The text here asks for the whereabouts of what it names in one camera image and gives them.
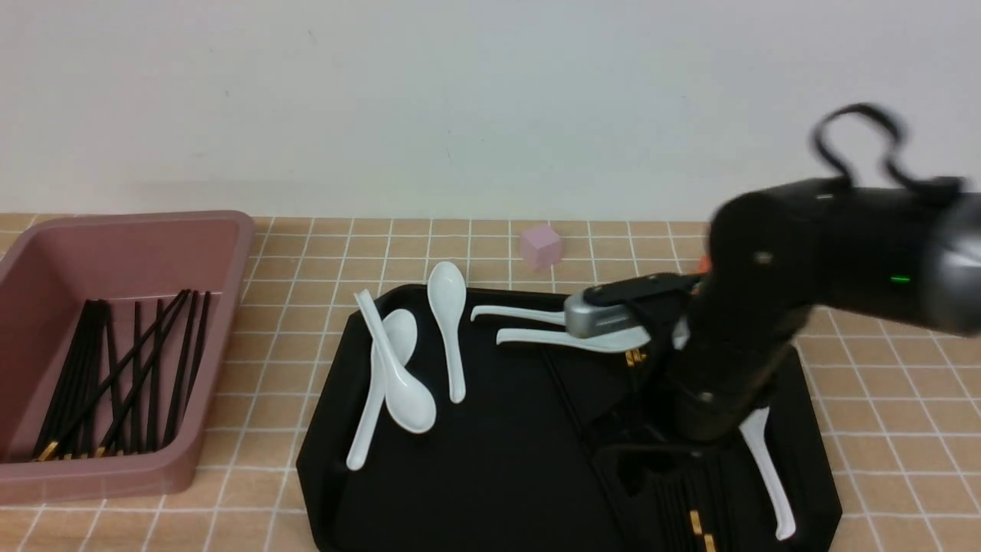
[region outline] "black tray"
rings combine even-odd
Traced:
[[[548,348],[557,382],[542,348],[494,343],[501,327],[554,327],[501,317],[469,321],[475,304],[560,310],[564,299],[468,290],[459,332],[467,397],[453,405],[425,286],[380,297],[382,316],[397,308],[416,316],[419,342],[407,367],[433,392],[438,417],[430,432],[412,435],[382,413],[358,472],[344,462],[368,392],[371,338],[360,313],[350,316],[296,461],[321,550],[704,550],[693,535],[679,541],[679,529],[664,525],[661,513],[672,507],[679,509],[678,524],[687,524],[689,513],[681,511],[687,503],[665,498],[658,485],[630,494],[613,469],[584,450],[577,422],[603,414],[629,393],[623,355]],[[831,546],[841,504],[796,354],[779,378],[767,438],[798,534],[776,542],[755,464],[742,441],[734,441],[689,473],[696,486],[700,478],[715,480],[713,505],[722,510],[713,517],[717,552],[826,552]]]

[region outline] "white ceramic spoon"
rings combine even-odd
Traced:
[[[449,400],[459,404],[467,395],[463,377],[463,359],[460,357],[460,317],[467,302],[467,283],[455,264],[445,260],[430,273],[426,286],[433,317],[442,334],[446,349],[446,371],[449,373]]]
[[[406,364],[412,358],[419,338],[416,317],[408,310],[400,308],[389,313],[382,324],[385,326],[385,333],[388,335],[391,347],[395,350],[395,356],[399,362]],[[361,412],[361,420],[354,432],[351,449],[347,452],[347,468],[351,471],[358,471],[365,465],[368,449],[371,448],[371,441],[375,435],[375,426],[378,424],[378,416],[382,413],[384,403],[385,367],[378,346],[372,343],[368,398],[365,399],[365,408]]]
[[[535,320],[536,322],[555,324],[556,326],[565,325],[565,312],[533,310],[530,308],[518,308],[516,306],[498,306],[496,304],[478,304],[473,307],[470,310],[470,321],[473,322],[475,318],[484,314]]]
[[[650,341],[650,336],[640,326],[585,339],[572,337],[565,332],[549,332],[525,328],[504,328],[497,331],[498,345],[514,341],[541,343],[544,345],[561,345],[584,351],[593,351],[595,353],[626,353],[627,351],[645,345]]]
[[[398,361],[371,293],[368,290],[358,292],[354,299],[358,301],[374,345],[378,346],[379,360],[385,369],[385,403],[391,419],[410,433],[429,431],[436,423],[433,394]]]
[[[780,482],[780,475],[773,466],[770,450],[766,447],[766,420],[769,417],[769,407],[757,409],[743,420],[739,428],[743,432],[743,439],[749,446],[752,458],[756,461],[766,493],[770,495],[773,513],[777,518],[777,540],[787,540],[797,532],[797,521],[794,519],[794,510],[791,509],[784,484]]]

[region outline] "small pink block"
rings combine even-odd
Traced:
[[[534,271],[562,260],[562,239],[547,224],[529,228],[521,234],[521,257]]]

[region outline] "table surface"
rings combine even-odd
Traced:
[[[0,252],[65,215],[0,215]],[[552,221],[565,259],[518,252],[542,221],[256,217],[241,307],[189,490],[0,509],[0,550],[314,550],[296,453],[354,293],[421,283],[450,259],[473,287],[572,293],[690,272],[697,222]],[[833,550],[975,552],[981,342],[817,309],[797,345],[845,515]]]

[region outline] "pink plastic tray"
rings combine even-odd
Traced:
[[[215,211],[60,219],[18,238],[0,261],[0,504],[159,495],[190,485],[254,233],[244,213]],[[31,462],[84,300],[113,305],[121,355],[132,344],[133,303],[143,302],[146,328],[156,298],[168,302],[181,289],[213,295],[200,371],[174,442],[142,455]],[[161,359],[165,398],[184,320]],[[141,403],[145,412],[145,397]],[[102,406],[96,435],[111,421],[108,401]]]

